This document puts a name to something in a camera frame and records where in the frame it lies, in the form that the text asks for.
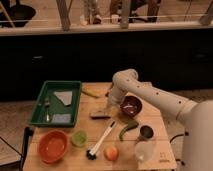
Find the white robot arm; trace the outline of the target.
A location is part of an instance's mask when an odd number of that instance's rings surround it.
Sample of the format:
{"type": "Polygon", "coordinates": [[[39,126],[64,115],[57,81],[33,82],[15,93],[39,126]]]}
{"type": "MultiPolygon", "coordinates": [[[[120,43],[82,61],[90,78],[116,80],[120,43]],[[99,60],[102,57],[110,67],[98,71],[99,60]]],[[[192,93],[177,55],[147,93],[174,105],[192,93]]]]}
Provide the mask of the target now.
{"type": "Polygon", "coordinates": [[[184,127],[180,171],[213,171],[213,100],[195,102],[188,98],[146,86],[135,69],[116,72],[112,77],[108,106],[121,104],[130,92],[175,117],[184,127]]]}

